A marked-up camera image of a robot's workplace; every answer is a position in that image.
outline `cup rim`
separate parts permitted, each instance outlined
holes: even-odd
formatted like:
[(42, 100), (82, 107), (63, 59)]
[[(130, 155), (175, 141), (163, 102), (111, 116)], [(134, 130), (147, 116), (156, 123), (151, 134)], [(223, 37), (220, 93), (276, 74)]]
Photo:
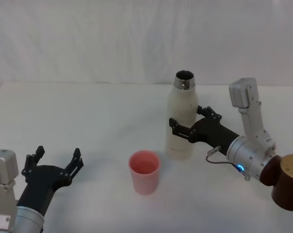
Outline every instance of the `cup rim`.
[[(154, 155), (155, 158), (157, 159), (157, 161), (158, 161), (158, 167), (157, 167), (153, 172), (151, 172), (151, 173), (147, 173), (147, 174), (141, 174), (141, 173), (138, 173), (138, 172), (134, 171), (134, 170), (131, 168), (130, 163), (131, 163), (133, 157), (136, 156), (138, 153), (141, 153), (141, 152), (147, 152), (147, 153), (150, 153), (150, 154)], [(154, 151), (152, 151), (152, 150), (138, 150), (138, 151), (134, 152), (134, 153), (130, 156), (129, 161), (128, 161), (128, 166), (129, 166), (130, 171), (133, 172), (134, 174), (136, 174), (136, 175), (138, 175), (138, 176), (147, 177), (147, 176), (152, 176), (154, 173), (156, 173), (156, 172), (158, 172), (158, 171), (160, 170), (160, 168), (161, 168), (161, 160), (160, 160), (159, 156), (157, 155), (157, 153), (154, 152)]]

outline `cable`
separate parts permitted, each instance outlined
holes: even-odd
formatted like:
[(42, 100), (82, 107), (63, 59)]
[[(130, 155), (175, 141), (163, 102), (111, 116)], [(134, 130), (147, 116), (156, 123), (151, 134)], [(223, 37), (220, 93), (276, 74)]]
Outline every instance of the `cable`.
[(208, 151), (208, 155), (206, 156), (206, 161), (208, 163), (211, 163), (211, 164), (230, 164), (232, 165), (235, 169), (238, 170), (238, 172), (241, 172), (241, 169), (239, 167), (237, 167), (235, 164), (231, 163), (231, 162), (227, 162), (227, 161), (223, 161), (223, 162), (214, 162), (214, 161), (210, 161), (208, 158), (213, 155), (214, 153), (218, 152), (221, 150), (221, 147), (220, 146), (217, 146), (215, 148), (213, 148), (212, 150), (209, 150)]

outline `brown cylindrical object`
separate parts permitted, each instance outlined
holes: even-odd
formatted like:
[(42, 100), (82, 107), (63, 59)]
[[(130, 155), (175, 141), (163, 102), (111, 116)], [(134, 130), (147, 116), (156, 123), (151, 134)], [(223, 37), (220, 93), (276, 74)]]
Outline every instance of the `brown cylindrical object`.
[(280, 176), (273, 188), (272, 198), (281, 208), (293, 211), (293, 154), (284, 156), (280, 167)]

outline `bottle cap opening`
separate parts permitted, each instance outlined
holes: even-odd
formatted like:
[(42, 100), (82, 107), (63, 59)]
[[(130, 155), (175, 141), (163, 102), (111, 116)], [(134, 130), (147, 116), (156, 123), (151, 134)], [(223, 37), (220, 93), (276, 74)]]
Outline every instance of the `bottle cap opening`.
[(194, 74), (188, 70), (181, 70), (176, 73), (174, 84), (179, 90), (190, 90), (195, 87)]

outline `white water bottle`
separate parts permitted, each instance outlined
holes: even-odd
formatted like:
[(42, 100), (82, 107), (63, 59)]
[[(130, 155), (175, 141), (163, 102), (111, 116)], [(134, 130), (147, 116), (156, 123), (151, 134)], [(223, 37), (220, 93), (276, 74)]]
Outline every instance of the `white water bottle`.
[(193, 153), (194, 144), (188, 140), (172, 134), (169, 118), (178, 124), (191, 127), (196, 122), (198, 97), (195, 89), (193, 73), (187, 70), (177, 72), (172, 90), (168, 98), (166, 154), (175, 160), (184, 160)]

